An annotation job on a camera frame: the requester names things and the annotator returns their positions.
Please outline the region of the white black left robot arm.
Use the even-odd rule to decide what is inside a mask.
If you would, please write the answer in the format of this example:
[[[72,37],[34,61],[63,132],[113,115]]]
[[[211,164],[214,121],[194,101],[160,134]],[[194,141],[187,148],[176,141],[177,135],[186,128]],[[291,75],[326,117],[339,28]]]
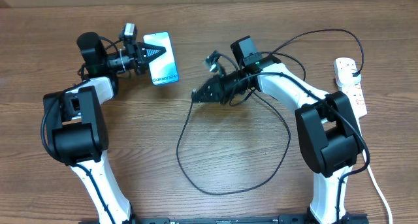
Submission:
[[[84,64],[81,83],[46,94],[40,137],[44,149],[81,179],[99,215],[98,223],[138,223],[110,167],[108,131],[101,105],[118,94],[118,76],[133,70],[145,73],[167,50],[145,44],[136,35],[121,35],[124,47],[109,54],[104,37],[94,32],[76,41]]]

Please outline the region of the blue Galaxy smartphone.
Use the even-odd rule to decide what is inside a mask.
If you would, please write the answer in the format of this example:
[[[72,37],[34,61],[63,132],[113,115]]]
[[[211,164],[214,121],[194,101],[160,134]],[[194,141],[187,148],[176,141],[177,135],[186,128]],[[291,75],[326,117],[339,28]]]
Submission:
[[[172,50],[170,35],[167,31],[143,36],[146,44],[163,46],[166,52],[150,63],[150,75],[153,85],[162,85],[179,81],[178,69]]]

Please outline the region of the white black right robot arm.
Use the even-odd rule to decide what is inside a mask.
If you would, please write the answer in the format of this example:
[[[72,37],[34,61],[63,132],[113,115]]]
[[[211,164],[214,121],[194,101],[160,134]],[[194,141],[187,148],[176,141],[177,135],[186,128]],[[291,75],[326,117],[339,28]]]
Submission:
[[[368,153],[349,97],[342,91],[327,93],[291,73],[276,56],[263,56],[251,37],[231,44],[238,63],[227,74],[213,52],[205,64],[215,76],[191,94],[193,103],[231,103],[248,89],[263,92],[295,114],[300,152],[313,171],[313,199],[305,223],[367,223],[366,215],[350,215],[344,208],[346,182],[361,153]]]

